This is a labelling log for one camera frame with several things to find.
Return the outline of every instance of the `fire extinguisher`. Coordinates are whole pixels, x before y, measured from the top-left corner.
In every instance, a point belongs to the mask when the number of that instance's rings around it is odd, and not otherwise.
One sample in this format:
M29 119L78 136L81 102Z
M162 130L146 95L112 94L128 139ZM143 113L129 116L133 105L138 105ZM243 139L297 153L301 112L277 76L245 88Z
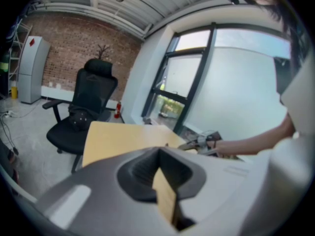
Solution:
M121 109L122 109L122 104L121 104L121 102L118 102L116 110L115 110L114 118L118 119L120 117L120 110Z

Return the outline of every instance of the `red brick wall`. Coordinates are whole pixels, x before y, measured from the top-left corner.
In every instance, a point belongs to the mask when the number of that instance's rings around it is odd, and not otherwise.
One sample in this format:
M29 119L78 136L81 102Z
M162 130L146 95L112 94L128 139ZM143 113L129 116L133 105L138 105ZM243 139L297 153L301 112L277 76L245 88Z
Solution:
M74 91L77 71L95 58L98 44L110 45L106 61L113 63L112 73L118 87L112 100L121 100L130 69L139 53L141 41L115 26L100 20L71 13L34 13L23 19L31 26L31 35L42 36L51 44L42 84L59 83L64 90Z

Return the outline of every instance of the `office chair headrest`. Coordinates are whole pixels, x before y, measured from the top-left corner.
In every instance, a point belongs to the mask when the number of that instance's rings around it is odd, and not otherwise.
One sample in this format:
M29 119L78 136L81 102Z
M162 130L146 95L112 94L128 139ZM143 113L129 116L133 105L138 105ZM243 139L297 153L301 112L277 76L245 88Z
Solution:
M101 77L112 77L112 66L112 63L101 59L90 59L85 63L84 69Z

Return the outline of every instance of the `chair armrest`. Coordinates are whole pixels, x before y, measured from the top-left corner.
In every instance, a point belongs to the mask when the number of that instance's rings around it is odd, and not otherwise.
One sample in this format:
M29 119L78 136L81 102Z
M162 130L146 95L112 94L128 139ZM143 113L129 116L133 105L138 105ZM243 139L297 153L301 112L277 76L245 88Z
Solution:
M105 110L100 116L97 118L97 121L107 122L111 118L112 113L108 110Z
M43 109L49 109L49 108L57 106L57 105L59 105L60 103L63 103L63 102L64 102L63 100L52 100L50 102L45 103L42 107L43 107Z

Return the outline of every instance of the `red sticker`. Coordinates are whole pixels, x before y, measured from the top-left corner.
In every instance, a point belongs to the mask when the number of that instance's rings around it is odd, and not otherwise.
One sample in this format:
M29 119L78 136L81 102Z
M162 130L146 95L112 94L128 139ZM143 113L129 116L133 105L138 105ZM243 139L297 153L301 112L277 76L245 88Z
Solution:
M32 40L30 41L30 46L32 46L34 43L35 43L35 40L32 39Z

